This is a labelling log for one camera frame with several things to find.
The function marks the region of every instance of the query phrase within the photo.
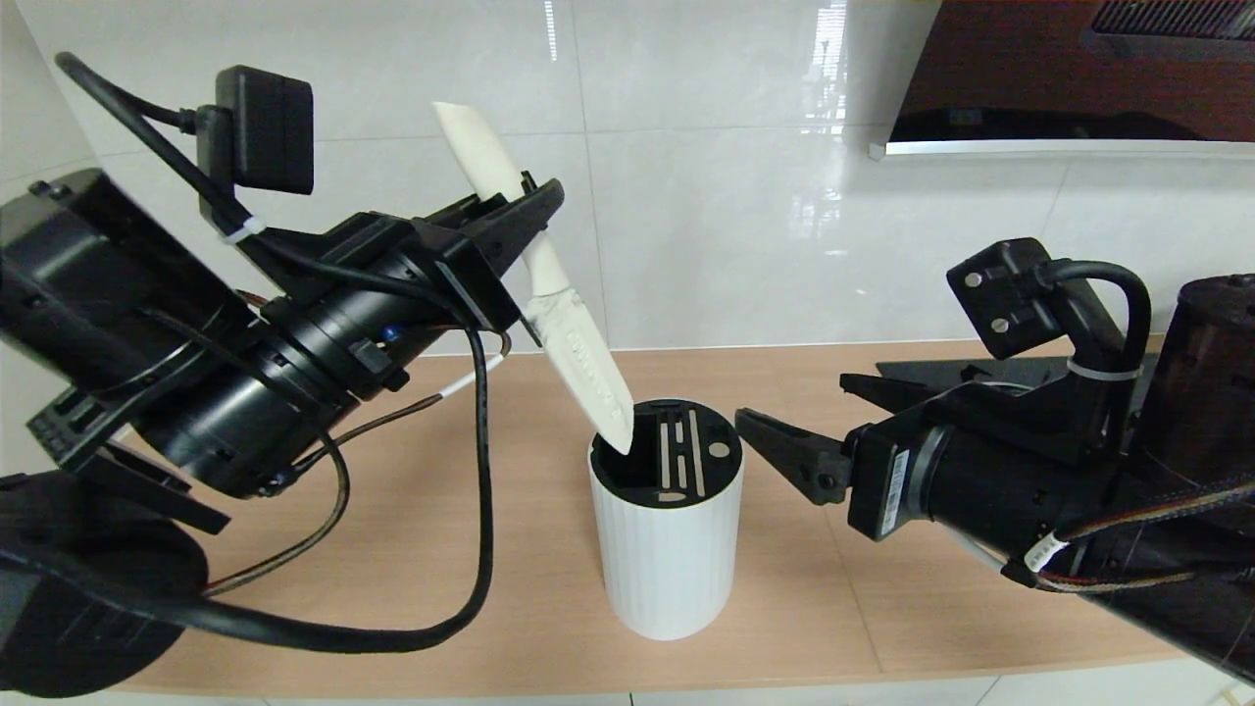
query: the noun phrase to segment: black cable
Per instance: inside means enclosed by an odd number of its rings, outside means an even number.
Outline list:
[[[70,78],[74,83],[79,85],[88,95],[90,95],[102,108],[109,112],[110,115],[118,119],[131,130],[132,134],[139,138],[149,149],[153,150],[163,162],[166,162],[169,168],[174,169],[183,181],[186,181],[197,193],[205,198],[206,202],[222,217],[227,218],[236,226],[241,226],[251,217],[251,213],[245,208],[235,196],[223,192],[216,183],[213,183],[210,177],[202,172],[191,159],[183,155],[177,147],[171,144],[168,139],[161,135],[157,129],[144,120],[144,110],[152,108],[153,113],[158,113],[164,117],[164,113],[159,110],[166,110],[159,105],[153,105],[147,100],[143,100],[141,105],[137,105],[134,100],[141,100],[139,98],[127,93],[125,90],[118,88],[109,80],[107,80],[100,74],[93,71],[84,64],[78,56],[69,51],[60,51],[56,54],[56,65],[60,66],[65,75]]]
[[[339,265],[324,262],[310,257],[309,255],[301,252],[297,247],[294,247],[282,240],[271,237],[269,233],[256,234],[254,236],[254,240],[276,257],[287,260],[289,262],[305,267],[312,272],[348,283],[354,283],[359,288],[379,291],[383,293],[395,293],[397,296],[408,296],[410,298],[428,301],[453,313],[453,316],[458,319],[462,327],[474,327],[474,324],[462,313],[462,310],[451,298],[427,286],[397,277],[376,275],[364,270],[354,270],[351,267],[341,267]]]
[[[498,335],[501,336],[501,350],[498,351],[498,356],[505,359],[506,356],[510,356],[510,350],[513,347],[513,341],[511,340],[508,332],[501,332]],[[340,446],[344,446],[349,441],[353,441],[354,439],[366,434],[368,431],[374,431],[384,425],[395,423],[397,420],[402,420],[417,413],[422,413],[423,410],[435,406],[435,404],[442,400],[444,400],[444,396],[441,395],[439,393],[437,393],[435,395],[428,395],[427,398],[419,400],[418,403],[414,403],[413,405],[407,405],[399,410],[394,410],[392,413],[388,413],[387,415],[375,418],[369,423],[353,428],[351,430],[335,438],[335,443]],[[326,449],[318,449],[315,451],[311,451],[307,456],[292,464],[292,470],[297,474],[299,478],[300,475],[304,475],[305,472],[310,470],[314,466],[314,464],[321,461],[324,456],[326,456]]]
[[[335,479],[336,479],[335,505],[331,508],[331,513],[328,515],[326,520],[324,520],[323,524],[316,530],[314,530],[312,534],[310,534],[301,542],[297,542],[292,547],[289,547],[287,549],[284,549],[282,552],[274,554],[272,557],[269,557],[248,567],[247,569],[236,572],[228,577],[211,582],[208,586],[205,587],[203,594],[206,597],[220,596],[228,591],[235,591],[236,588],[252,583],[260,579],[261,577],[274,572],[275,569],[287,564],[292,559],[296,559],[301,554],[305,554],[306,552],[312,549],[314,545],[323,542],[323,539],[325,539],[326,535],[331,534],[331,530],[334,530],[335,527],[340,524],[340,520],[344,518],[345,510],[349,508],[349,497],[353,490],[349,479],[349,466],[344,460],[344,455],[340,453],[339,443],[333,440],[330,434],[328,434],[328,431],[323,429],[323,425],[318,420],[318,418],[301,410],[301,405],[296,403],[296,398],[290,391],[284,390],[279,384],[266,377],[266,375],[260,369],[240,359],[238,356],[235,355],[235,352],[232,352],[231,350],[228,350],[212,337],[205,335],[195,326],[188,325],[187,322],[181,321],[179,319],[156,308],[146,308],[143,310],[143,312],[148,317],[156,320],[157,322],[164,325],[166,327],[173,330],[174,332],[178,332],[179,335],[196,342],[201,347],[208,350],[210,352],[212,352],[215,357],[222,360],[223,362],[230,364],[236,370],[256,380],[267,390],[275,393],[281,399],[287,401],[287,404],[295,408],[297,411],[301,411],[301,416],[304,416],[306,421],[311,426],[314,426],[314,429],[319,433],[319,441],[321,441],[323,444],[320,451],[323,451],[324,456],[330,455],[331,461],[335,465]]]
[[[0,544],[0,557],[56,578],[89,598],[142,618],[184,628],[314,652],[413,652],[434,647],[471,623],[483,608],[492,583],[492,479],[488,466],[488,377],[483,342],[467,331],[476,365],[476,455],[479,466],[479,568],[467,603],[453,617],[414,631],[361,630],[284,618],[200,596],[163,596],[136,591],[61,552],[23,542]]]
[[[1128,302],[1128,327],[1124,347],[1121,350],[1121,371],[1136,371],[1146,357],[1146,342],[1151,336],[1151,292],[1132,270],[1112,262],[1089,260],[1055,260],[1045,265],[1043,283],[1048,286],[1074,278],[1109,281],[1124,292]],[[1124,425],[1132,405],[1136,381],[1113,384],[1108,405],[1107,449],[1118,454],[1124,441]]]

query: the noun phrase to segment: white cable tie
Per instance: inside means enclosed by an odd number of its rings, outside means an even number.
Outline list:
[[[1050,563],[1050,559],[1067,545],[1067,542],[1055,539],[1054,530],[1052,530],[1050,534],[1037,540],[1037,544],[1024,554],[1024,566],[1035,574],[1045,568]]]
[[[506,357],[502,356],[501,352],[497,352],[496,356],[493,356],[492,359],[488,359],[488,364],[484,367],[488,370],[488,372],[491,372],[493,369],[496,369],[497,366],[499,366],[501,362],[505,361],[505,360],[506,360]],[[442,390],[439,393],[439,395],[441,395],[441,398],[443,398],[443,399],[447,400],[447,399],[452,398],[454,393],[462,390],[463,387],[471,385],[472,382],[474,382],[474,371],[471,371],[469,374],[467,374],[467,375],[459,377],[458,380],[453,381],[448,387],[446,387],[444,390]]]
[[[240,229],[226,236],[223,240],[226,240],[227,245],[238,245],[243,238],[250,234],[257,234],[264,229],[266,229],[266,221],[259,218],[257,216],[248,216],[248,219],[240,226]]]
[[[1077,364],[1072,359],[1068,359],[1068,370],[1083,379],[1096,380],[1098,382],[1126,382],[1142,377],[1142,366],[1138,366],[1136,371],[1121,371],[1117,374],[1108,374],[1106,371],[1096,371],[1093,369],[1087,369],[1081,364]]]

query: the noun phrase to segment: cable tie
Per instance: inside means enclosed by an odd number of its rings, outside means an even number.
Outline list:
[[[248,219],[240,224],[240,229],[226,236],[223,240],[227,245],[238,245],[243,238],[250,234],[257,234],[264,229],[266,229],[266,221],[257,216],[248,216]]]
[[[1068,359],[1068,370],[1077,374],[1083,379],[1096,380],[1098,382],[1126,382],[1131,380],[1137,380],[1142,377],[1142,366],[1138,366],[1135,371],[1121,371],[1121,372],[1107,372],[1096,371],[1093,369],[1087,369],[1081,364],[1076,362],[1071,357]]]
[[[1037,544],[1024,554],[1024,566],[1035,574],[1044,569],[1050,563],[1050,559],[1068,544],[1067,542],[1055,539],[1054,530],[1050,530],[1050,534],[1037,540]]]

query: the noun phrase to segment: label sticker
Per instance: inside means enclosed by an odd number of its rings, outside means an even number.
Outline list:
[[[906,480],[906,468],[911,461],[911,451],[900,451],[894,456],[894,475],[889,479],[889,498],[885,499],[885,519],[880,523],[880,534],[886,535],[897,527],[897,507],[902,502],[902,483]]]

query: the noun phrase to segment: electrical wire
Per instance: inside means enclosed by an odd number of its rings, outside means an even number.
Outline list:
[[[413,652],[434,647],[471,623],[483,607],[492,583],[492,479],[488,465],[488,377],[483,344],[473,331],[471,355],[476,361],[476,455],[479,469],[479,568],[469,599],[453,617],[423,630],[361,630],[310,623],[251,608],[210,601],[201,596],[171,596],[137,591],[105,577],[63,552],[0,540],[0,557],[61,581],[87,597],[147,619],[212,632],[225,637],[312,652],[370,653]]]
[[[323,443],[321,451],[324,453],[324,455],[330,455],[331,461],[335,465],[335,479],[336,479],[335,505],[331,508],[331,513],[328,515],[326,520],[323,522],[323,525],[319,527],[316,530],[314,530],[312,534],[297,542],[296,544],[289,547],[287,549],[284,549],[282,552],[262,562],[259,562],[248,567],[247,569],[236,572],[228,577],[206,584],[205,591],[202,592],[205,597],[220,596],[228,591],[235,591],[236,588],[240,588],[241,586],[245,586],[247,583],[252,583],[259,578],[282,567],[284,564],[287,564],[292,559],[296,559],[301,554],[312,549],[314,545],[323,542],[323,539],[326,538],[326,535],[331,534],[331,530],[335,529],[335,525],[340,523],[340,519],[344,518],[345,510],[349,508],[349,495],[351,492],[351,483],[349,479],[349,466],[344,460],[344,455],[340,454],[339,444],[335,440],[330,439],[330,435],[326,433],[326,430],[323,429],[323,425],[319,423],[316,418],[301,410],[301,405],[295,403],[295,396],[291,393],[284,390],[279,384],[266,377],[266,375],[256,366],[252,366],[247,361],[243,361],[242,359],[237,357],[235,352],[222,346],[212,337],[205,335],[195,326],[188,325],[187,322],[183,322],[164,311],[146,308],[143,310],[143,312],[144,315],[154,319],[166,327],[169,327],[171,330],[178,332],[179,335],[187,337],[188,340],[192,340],[201,347],[208,350],[217,359],[222,360],[223,362],[231,365],[236,370],[252,377],[262,386],[265,386],[267,390],[275,393],[285,401],[287,401],[289,405],[292,405],[299,411],[301,411],[301,415],[306,418],[306,421],[309,421],[309,424],[312,425],[314,429],[319,431],[319,440]]]
[[[1121,350],[1122,371],[1136,371],[1146,357],[1146,344],[1151,336],[1151,293],[1146,282],[1127,267],[1112,262],[1089,260],[1054,260],[1040,272],[1042,282],[1053,286],[1062,281],[1076,278],[1096,278],[1109,281],[1124,292],[1128,302],[1128,326],[1124,332],[1124,346]],[[1124,426],[1133,399],[1133,382],[1113,384],[1108,410],[1107,450],[1121,451],[1124,443]]]
[[[1074,543],[1113,528],[1199,515],[1255,495],[1255,475],[1242,474],[1195,489],[1158,495],[1118,513],[1096,513],[1063,523],[1054,538]]]
[[[210,177],[202,172],[191,159],[183,155],[168,139],[161,135],[153,125],[144,119],[144,110],[154,113],[161,122],[166,122],[166,110],[152,103],[136,103],[139,98],[118,88],[100,74],[93,71],[78,56],[70,51],[60,51],[55,56],[56,65],[65,71],[65,75],[90,95],[102,108],[109,112],[123,127],[139,138],[146,147],[153,150],[161,161],[166,162],[174,173],[186,181],[202,198],[222,217],[233,223],[245,223],[251,213],[235,198],[225,192]]]
[[[390,277],[385,275],[376,275],[374,272],[368,272],[364,270],[354,270],[351,267],[341,267],[340,265],[333,265],[330,262],[324,262],[321,260],[310,257],[301,252],[299,248],[270,236],[270,233],[260,233],[254,236],[254,238],[261,243],[271,255],[287,260],[289,262],[305,267],[306,270],[320,273],[323,276],[344,281],[348,283],[354,283],[359,288],[365,288],[368,291],[379,291],[383,293],[394,293],[397,296],[408,296],[410,298],[419,298],[429,303],[434,303],[446,311],[453,313],[458,320],[458,324],[463,329],[473,329],[474,324],[471,322],[462,308],[457,306],[449,297],[443,293],[429,288],[427,286],[405,281],[403,278]]]
[[[506,356],[510,355],[510,350],[513,346],[508,332],[502,331],[498,335],[501,336],[501,350],[493,359],[488,361],[487,369],[489,372],[492,371],[492,369],[499,365],[506,359]],[[453,393],[461,390],[463,385],[458,385],[459,382],[462,381],[471,382],[473,380],[474,380],[474,372],[469,375],[469,379],[463,377],[458,382],[453,384],[452,386],[447,387],[446,390],[442,390],[435,395],[428,395],[427,398],[419,400],[413,405],[408,405],[405,408],[402,408],[400,410],[389,413],[380,418],[375,418],[374,420],[370,420],[364,425],[359,425],[346,431],[345,434],[338,436],[335,439],[335,445],[338,448],[341,448],[346,443],[353,441],[354,439],[366,434],[368,431],[373,431],[387,424],[405,419],[415,413],[422,413],[423,410],[427,410],[428,408],[432,408],[437,403],[449,398]],[[314,464],[321,461],[329,454],[328,449],[329,449],[328,446],[321,446],[305,459],[292,464],[292,470],[295,473],[295,477],[290,480],[290,483],[295,483],[295,480],[305,475],[305,473],[309,472],[314,466]],[[291,562],[296,557],[300,557],[305,552],[310,551],[319,542],[323,542],[323,539],[328,534],[330,534],[333,529],[335,529],[335,525],[340,522],[340,518],[344,517],[344,512],[348,508],[348,495],[344,493],[344,488],[345,488],[344,484],[340,484],[340,490],[338,492],[336,495],[336,504],[335,508],[333,508],[331,510],[331,515],[328,517],[326,522],[323,523],[323,527],[315,530],[314,534],[309,535],[297,544],[294,544],[292,547],[289,547],[287,549],[284,549],[282,552],[248,567],[247,569],[236,572],[228,577],[208,583],[205,587],[202,596],[208,598],[213,596],[221,596],[228,591],[235,591],[241,586],[251,583],[274,572],[279,567],[282,567],[284,564]]]
[[[245,301],[247,301],[250,306],[255,306],[257,308],[261,308],[266,303],[270,303],[270,298],[266,298],[265,296],[262,296],[260,293],[254,293],[254,292],[247,291],[245,288],[237,288],[236,293],[238,293],[241,298],[243,298]]]
[[[501,336],[501,349],[497,351],[497,355],[488,361],[487,370],[489,372],[492,372],[493,369],[496,369],[502,361],[506,360],[507,356],[510,356],[510,351],[513,347],[513,340],[510,337],[508,332],[501,331],[497,335]],[[387,415],[375,418],[369,423],[353,428],[351,430],[335,438],[335,443],[343,446],[344,444],[353,441],[354,439],[366,434],[368,431],[376,430],[387,424],[392,424],[395,423],[397,420],[402,420],[417,413],[422,413],[423,410],[434,406],[437,403],[447,400],[448,398],[453,396],[453,394],[462,390],[473,381],[474,381],[474,372],[472,371],[469,375],[458,379],[452,385],[447,386],[444,390],[437,393],[435,395],[428,395],[427,398],[419,400],[418,403],[414,403],[413,405],[407,405],[400,410],[395,410]],[[292,464],[292,469],[296,472],[296,474],[302,475],[311,466],[314,466],[314,464],[323,460],[324,456],[326,456],[326,450],[319,449],[316,451],[310,453],[309,456]]]
[[[1037,574],[1037,583],[1059,593],[1111,593],[1113,591],[1151,588],[1201,578],[1215,578],[1219,581],[1247,581],[1250,579],[1252,571],[1255,569],[1247,566],[1215,564],[1158,573],[1116,577],[1067,577],[1063,574],[1042,572]]]

